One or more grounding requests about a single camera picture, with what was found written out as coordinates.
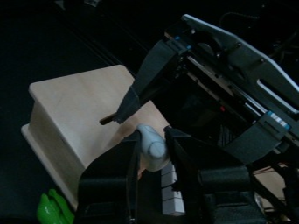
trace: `green object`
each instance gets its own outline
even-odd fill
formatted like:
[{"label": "green object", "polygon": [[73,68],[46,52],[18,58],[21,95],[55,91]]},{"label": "green object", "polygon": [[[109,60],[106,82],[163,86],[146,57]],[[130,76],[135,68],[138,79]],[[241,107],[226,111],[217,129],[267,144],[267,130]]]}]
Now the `green object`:
[{"label": "green object", "polygon": [[38,220],[42,224],[71,224],[74,214],[70,210],[66,199],[50,190],[49,195],[42,195],[42,201],[37,212]]}]

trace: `dark floor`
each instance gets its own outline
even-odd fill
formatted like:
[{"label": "dark floor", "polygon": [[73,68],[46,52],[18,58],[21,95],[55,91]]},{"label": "dark floor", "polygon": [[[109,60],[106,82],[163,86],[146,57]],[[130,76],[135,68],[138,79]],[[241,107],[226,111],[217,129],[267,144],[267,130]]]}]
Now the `dark floor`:
[{"label": "dark floor", "polygon": [[[37,222],[41,196],[57,187],[22,134],[34,108],[30,84],[115,64],[125,64],[135,75],[165,28],[185,13],[219,25],[225,13],[258,15],[262,5],[261,1],[198,2],[107,0],[98,8],[81,3],[62,10],[54,1],[0,0],[0,219]],[[246,28],[239,21],[225,25],[237,32]],[[154,190],[145,187],[149,182],[155,183]],[[174,223],[158,214],[157,201],[159,173],[147,173],[141,181],[141,221]]]}]

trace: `white object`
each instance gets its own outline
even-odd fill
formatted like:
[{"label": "white object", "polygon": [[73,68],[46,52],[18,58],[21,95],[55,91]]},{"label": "white object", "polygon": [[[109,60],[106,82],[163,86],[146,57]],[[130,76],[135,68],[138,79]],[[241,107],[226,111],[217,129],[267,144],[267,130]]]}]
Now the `white object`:
[{"label": "white object", "polygon": [[163,214],[185,215],[183,199],[169,199],[163,202]]},{"label": "white object", "polygon": [[162,188],[163,188],[163,214],[183,215],[183,196],[181,192],[175,192],[173,188],[174,182],[178,180],[174,164],[170,162],[162,170]]},{"label": "white object", "polygon": [[165,138],[150,125],[141,123],[137,129],[142,133],[141,169],[157,172],[162,170],[170,162]]}]

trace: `wooden surface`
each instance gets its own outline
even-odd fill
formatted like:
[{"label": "wooden surface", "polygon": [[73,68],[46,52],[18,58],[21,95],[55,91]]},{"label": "wooden surface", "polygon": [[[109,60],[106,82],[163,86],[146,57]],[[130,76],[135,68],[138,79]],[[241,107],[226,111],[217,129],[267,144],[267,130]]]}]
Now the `wooden surface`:
[{"label": "wooden surface", "polygon": [[93,160],[134,132],[139,123],[165,135],[169,122],[151,102],[122,125],[99,124],[118,111],[133,82],[127,69],[111,66],[30,87],[35,106],[23,134],[75,207],[81,174]]}]

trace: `green toy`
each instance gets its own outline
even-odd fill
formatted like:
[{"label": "green toy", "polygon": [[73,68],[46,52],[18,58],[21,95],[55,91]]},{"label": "green toy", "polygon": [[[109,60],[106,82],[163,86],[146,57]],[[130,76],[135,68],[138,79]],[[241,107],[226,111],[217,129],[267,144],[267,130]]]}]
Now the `green toy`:
[{"label": "green toy", "polygon": [[46,193],[42,195],[37,216],[42,224],[71,224],[74,222],[74,214],[67,201],[54,189],[50,190],[49,195]]}]

